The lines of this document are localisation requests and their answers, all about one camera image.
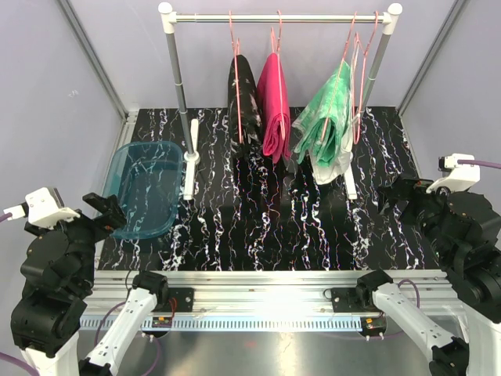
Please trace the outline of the green tie-dye trousers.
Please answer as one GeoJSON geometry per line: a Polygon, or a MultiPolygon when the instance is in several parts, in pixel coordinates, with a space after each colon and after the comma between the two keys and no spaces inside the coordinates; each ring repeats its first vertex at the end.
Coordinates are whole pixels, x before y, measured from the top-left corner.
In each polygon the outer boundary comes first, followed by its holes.
{"type": "Polygon", "coordinates": [[[336,161],[348,127],[350,94],[351,68],[343,62],[292,124],[301,133],[294,147],[299,164],[305,155],[325,168],[336,161]]]}

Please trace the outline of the magenta pink trousers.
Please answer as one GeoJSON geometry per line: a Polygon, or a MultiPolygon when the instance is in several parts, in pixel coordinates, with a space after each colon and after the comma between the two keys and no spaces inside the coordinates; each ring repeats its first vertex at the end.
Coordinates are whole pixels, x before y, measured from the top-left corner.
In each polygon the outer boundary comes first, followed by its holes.
{"type": "Polygon", "coordinates": [[[290,159],[290,108],[287,85],[279,56],[272,52],[258,80],[257,103],[263,117],[263,154],[277,164],[290,159]]]}

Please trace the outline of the black white patterned trousers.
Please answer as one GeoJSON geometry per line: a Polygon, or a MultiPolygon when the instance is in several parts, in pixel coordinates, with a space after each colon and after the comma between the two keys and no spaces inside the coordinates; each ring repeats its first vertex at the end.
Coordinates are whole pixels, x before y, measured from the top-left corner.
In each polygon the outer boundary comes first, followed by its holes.
{"type": "Polygon", "coordinates": [[[243,144],[239,144],[234,62],[230,65],[228,79],[228,126],[231,136],[230,150],[234,158],[246,157],[250,150],[262,144],[261,111],[257,104],[257,86],[251,66],[244,55],[238,55],[240,81],[241,120],[243,144]]]}

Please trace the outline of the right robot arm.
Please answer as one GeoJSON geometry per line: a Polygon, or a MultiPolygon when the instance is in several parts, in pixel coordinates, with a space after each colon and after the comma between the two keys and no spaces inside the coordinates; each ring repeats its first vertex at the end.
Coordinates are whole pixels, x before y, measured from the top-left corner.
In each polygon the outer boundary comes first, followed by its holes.
{"type": "Polygon", "coordinates": [[[468,340],[436,326],[383,270],[358,278],[356,303],[389,316],[424,354],[431,374],[498,375],[500,216],[481,194],[431,186],[427,179],[399,176],[378,188],[378,210],[388,213],[397,203],[406,203],[399,218],[417,226],[436,254],[440,270],[463,304],[468,340]]]}

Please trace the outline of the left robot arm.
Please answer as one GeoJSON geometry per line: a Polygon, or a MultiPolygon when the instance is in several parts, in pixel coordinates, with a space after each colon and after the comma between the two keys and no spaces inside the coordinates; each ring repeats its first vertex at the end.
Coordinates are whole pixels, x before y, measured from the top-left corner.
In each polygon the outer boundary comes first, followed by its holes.
{"type": "Polygon", "coordinates": [[[66,207],[58,190],[49,187],[3,211],[4,220],[25,218],[24,229],[34,235],[20,267],[25,285],[10,327],[15,345],[36,375],[117,374],[140,324],[170,300],[167,277],[140,272],[111,328],[78,359],[81,317],[94,286],[96,244],[126,224],[116,196],[88,193],[82,200],[99,216],[91,219],[66,207]]]}

